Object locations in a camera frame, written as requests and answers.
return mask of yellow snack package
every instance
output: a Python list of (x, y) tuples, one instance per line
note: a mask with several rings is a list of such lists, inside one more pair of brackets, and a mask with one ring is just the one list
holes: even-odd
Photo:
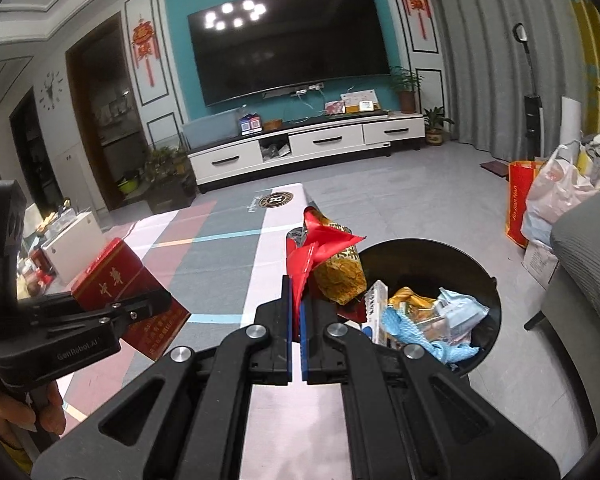
[(436, 315), (433, 304), (436, 300), (418, 296), (408, 286), (404, 286), (389, 300), (389, 306), (408, 316), (414, 323), (420, 323)]
[[(336, 222), (332, 222), (318, 210), (314, 216), (322, 225), (351, 233)], [(335, 254), (314, 269), (314, 278), (320, 291), (331, 301), (344, 305), (366, 291), (366, 278), (355, 246)]]

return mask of yellow curtain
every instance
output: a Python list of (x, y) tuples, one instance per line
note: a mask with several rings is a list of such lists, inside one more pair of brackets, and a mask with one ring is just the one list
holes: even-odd
[(591, 0), (571, 0), (576, 14), (587, 68), (586, 116), (583, 134), (600, 133), (600, 13)]

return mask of blue mesh cloth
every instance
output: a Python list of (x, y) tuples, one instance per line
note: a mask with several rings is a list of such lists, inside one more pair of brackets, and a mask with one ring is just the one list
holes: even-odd
[(422, 346), (445, 365), (464, 361), (480, 351), (480, 348), (473, 347), (469, 343), (460, 343), (459, 345), (450, 345), (443, 341), (431, 343), (427, 341), (427, 338), (424, 337), (424, 334), (411, 319), (392, 307), (386, 308), (382, 314), (381, 322), (384, 329), (398, 341)]

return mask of white tv cabinet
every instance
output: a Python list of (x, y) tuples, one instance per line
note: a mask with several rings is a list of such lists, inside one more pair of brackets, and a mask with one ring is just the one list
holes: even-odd
[[(271, 160), (262, 160), (261, 146), (273, 138), (288, 136), (291, 153)], [(393, 140), (423, 139), (424, 118), (421, 114), (391, 114), (355, 117), (265, 132), (201, 149), (189, 155), (200, 191), (229, 185), (255, 171), (309, 162), (333, 155), (368, 152), (388, 148)], [(301, 164), (291, 166), (297, 171)]]

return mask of sofa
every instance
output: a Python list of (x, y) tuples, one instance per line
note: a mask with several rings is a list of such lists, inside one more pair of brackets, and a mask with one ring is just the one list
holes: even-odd
[(588, 451), (565, 478), (600, 479), (600, 193), (560, 217), (551, 243), (559, 266), (525, 329), (544, 324), (557, 333), (586, 392), (584, 415), (595, 420)]

